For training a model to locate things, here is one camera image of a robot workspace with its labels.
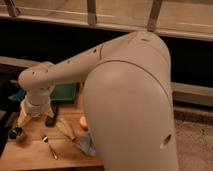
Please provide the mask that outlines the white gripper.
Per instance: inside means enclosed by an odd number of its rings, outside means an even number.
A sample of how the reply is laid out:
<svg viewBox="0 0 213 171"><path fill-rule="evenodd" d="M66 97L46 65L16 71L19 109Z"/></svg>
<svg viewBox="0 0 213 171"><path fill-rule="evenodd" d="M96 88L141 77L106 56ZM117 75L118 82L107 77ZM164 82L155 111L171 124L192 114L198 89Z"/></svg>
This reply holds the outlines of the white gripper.
<svg viewBox="0 0 213 171"><path fill-rule="evenodd" d="M17 120L17 126L23 127L31 119L32 116L37 116L40 114L46 114L47 116L53 118L54 112L51 107L50 95L52 93L52 88L46 89L35 89L30 90L26 93L24 99L25 109L20 110L20 114Z"/></svg>

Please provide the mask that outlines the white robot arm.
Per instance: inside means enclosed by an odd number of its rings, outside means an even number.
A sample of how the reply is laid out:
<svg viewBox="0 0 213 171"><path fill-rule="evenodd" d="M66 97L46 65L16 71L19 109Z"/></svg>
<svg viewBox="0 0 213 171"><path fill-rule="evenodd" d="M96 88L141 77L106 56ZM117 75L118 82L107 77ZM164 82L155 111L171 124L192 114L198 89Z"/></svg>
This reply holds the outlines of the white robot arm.
<svg viewBox="0 0 213 171"><path fill-rule="evenodd" d="M154 33L135 31L58 64L21 72L28 115L47 114L54 86L83 82L83 107L106 171L179 171L171 58Z"/></svg>

